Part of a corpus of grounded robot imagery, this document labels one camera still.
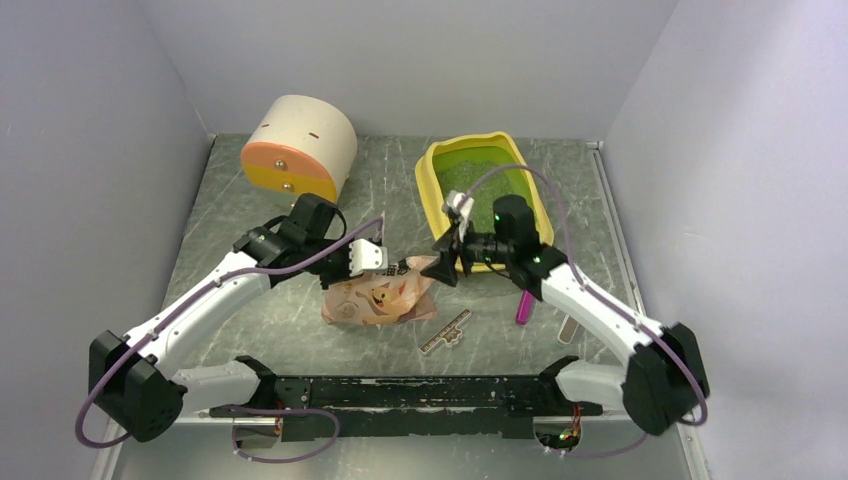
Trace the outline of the pink cat litter bag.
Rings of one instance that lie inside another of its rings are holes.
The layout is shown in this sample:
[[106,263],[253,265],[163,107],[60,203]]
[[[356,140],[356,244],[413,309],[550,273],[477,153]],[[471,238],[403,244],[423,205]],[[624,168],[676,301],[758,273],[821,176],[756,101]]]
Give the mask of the pink cat litter bag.
[[428,294],[434,280],[421,271],[434,256],[409,256],[384,273],[368,273],[336,283],[324,292],[321,317],[328,324],[399,324],[430,320],[437,308]]

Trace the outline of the torn bag top strip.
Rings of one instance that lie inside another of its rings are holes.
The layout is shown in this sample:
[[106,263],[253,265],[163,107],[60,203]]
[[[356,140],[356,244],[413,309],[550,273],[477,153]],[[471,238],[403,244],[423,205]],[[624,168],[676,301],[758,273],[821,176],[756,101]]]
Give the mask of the torn bag top strip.
[[472,317],[472,315],[473,313],[470,309],[462,310],[451,321],[445,324],[436,334],[421,344],[418,347],[418,352],[421,355],[429,355],[440,346],[452,348],[457,345],[464,336],[462,327]]

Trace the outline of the magenta plastic scoop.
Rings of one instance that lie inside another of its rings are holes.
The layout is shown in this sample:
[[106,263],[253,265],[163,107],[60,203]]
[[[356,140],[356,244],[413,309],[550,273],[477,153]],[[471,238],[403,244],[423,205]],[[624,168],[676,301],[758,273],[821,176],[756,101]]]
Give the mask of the magenta plastic scoop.
[[528,323],[532,315],[534,303],[535,298],[533,297],[533,295],[528,291],[524,291],[521,295],[514,318],[514,322],[516,325],[524,326]]

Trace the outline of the yellow green litter box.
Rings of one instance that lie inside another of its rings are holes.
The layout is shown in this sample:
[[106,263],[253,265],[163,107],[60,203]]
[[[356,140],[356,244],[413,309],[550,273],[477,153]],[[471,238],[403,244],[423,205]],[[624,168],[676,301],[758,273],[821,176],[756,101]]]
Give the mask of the yellow green litter box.
[[483,175],[504,165],[518,167],[498,173],[471,194],[474,230],[494,230],[493,204],[506,195],[518,195],[533,210],[540,240],[552,244],[554,229],[541,201],[533,175],[521,169],[525,160],[515,141],[505,132],[455,137],[432,143],[415,165],[421,205],[433,237],[439,239],[449,227],[442,207],[452,191],[466,192]]

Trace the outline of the white orange cylindrical bin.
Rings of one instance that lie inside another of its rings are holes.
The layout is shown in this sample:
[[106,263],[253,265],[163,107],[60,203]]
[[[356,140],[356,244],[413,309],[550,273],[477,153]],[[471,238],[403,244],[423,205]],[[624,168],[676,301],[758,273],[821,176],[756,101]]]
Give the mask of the white orange cylindrical bin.
[[357,154],[351,121],[309,96],[276,99],[241,149],[249,182],[270,191],[339,199]]

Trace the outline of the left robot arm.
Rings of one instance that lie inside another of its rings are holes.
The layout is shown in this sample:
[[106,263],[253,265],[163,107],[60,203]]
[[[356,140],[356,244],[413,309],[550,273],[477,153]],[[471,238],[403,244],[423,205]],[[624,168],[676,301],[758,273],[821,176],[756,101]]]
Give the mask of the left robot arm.
[[84,424],[98,407],[124,430],[147,442],[182,414],[245,409],[261,416],[278,403],[277,376],[251,356],[222,365],[186,369],[193,349],[254,299],[302,273],[322,286],[385,266],[384,219],[377,217],[342,236],[327,233],[339,207],[303,194],[287,214],[245,232],[197,285],[150,320],[123,335],[106,330],[89,346],[88,394],[75,418],[77,440],[105,449],[113,441],[87,437]]

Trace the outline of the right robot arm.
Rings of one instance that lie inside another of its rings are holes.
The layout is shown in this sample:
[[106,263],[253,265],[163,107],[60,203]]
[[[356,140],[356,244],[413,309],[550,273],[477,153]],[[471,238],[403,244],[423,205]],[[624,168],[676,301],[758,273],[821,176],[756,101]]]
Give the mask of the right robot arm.
[[436,261],[423,276],[457,285],[476,264],[500,264],[506,277],[536,300],[576,320],[601,340],[618,365],[568,360],[539,391],[550,413],[575,403],[624,411],[644,432],[658,436],[677,423],[707,418],[709,385],[697,339],[681,323],[666,326],[628,307],[591,281],[562,250],[541,241],[525,199],[507,195],[493,207],[494,229],[477,232],[473,200],[452,191],[443,211],[450,225],[433,248]]

